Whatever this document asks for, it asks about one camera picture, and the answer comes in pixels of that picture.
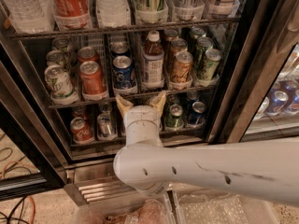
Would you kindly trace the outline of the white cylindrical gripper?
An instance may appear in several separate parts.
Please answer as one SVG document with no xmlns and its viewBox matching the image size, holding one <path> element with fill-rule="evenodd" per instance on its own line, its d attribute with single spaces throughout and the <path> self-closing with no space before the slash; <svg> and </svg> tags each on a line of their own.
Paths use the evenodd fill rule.
<svg viewBox="0 0 299 224">
<path fill-rule="evenodd" d="M 149 99 L 149 105 L 137 105 L 116 95 L 116 104 L 123 118 L 126 133 L 126 146 L 145 144 L 147 146 L 161 147 L 160 116 L 164 112 L 166 92 Z"/>
</svg>

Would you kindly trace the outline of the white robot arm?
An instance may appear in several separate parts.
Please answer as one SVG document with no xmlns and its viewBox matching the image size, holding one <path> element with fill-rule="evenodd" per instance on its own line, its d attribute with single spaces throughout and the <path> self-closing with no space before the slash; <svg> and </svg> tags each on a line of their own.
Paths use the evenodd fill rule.
<svg viewBox="0 0 299 224">
<path fill-rule="evenodd" d="M 199 147 L 164 147 L 159 137 L 166 94 L 148 105 L 116 96 L 126 145 L 113 169 L 124 184 L 159 195 L 171 183 L 185 183 L 271 202 L 299 204 L 299 143 L 296 138 Z"/>
</svg>

